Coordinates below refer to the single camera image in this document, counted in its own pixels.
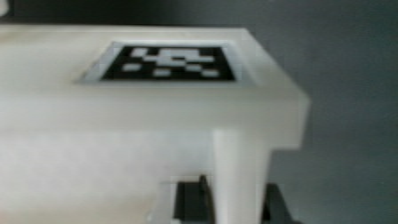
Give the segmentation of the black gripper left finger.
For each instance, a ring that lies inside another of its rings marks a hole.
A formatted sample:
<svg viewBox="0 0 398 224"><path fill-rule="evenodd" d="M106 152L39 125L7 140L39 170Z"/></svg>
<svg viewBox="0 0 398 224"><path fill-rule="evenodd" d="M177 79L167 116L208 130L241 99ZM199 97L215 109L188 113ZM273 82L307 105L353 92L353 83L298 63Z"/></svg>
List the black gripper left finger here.
<svg viewBox="0 0 398 224"><path fill-rule="evenodd" d="M206 176L195 182L179 182L172 219L181 224L215 224L213 196Z"/></svg>

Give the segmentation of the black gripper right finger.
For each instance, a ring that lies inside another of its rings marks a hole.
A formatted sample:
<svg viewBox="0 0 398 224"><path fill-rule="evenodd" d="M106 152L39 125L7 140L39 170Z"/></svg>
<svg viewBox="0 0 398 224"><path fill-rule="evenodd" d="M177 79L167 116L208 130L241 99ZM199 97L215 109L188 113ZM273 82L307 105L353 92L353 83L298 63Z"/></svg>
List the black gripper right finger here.
<svg viewBox="0 0 398 224"><path fill-rule="evenodd" d="M263 224L300 224L293 220L281 189L273 183L266 185Z"/></svg>

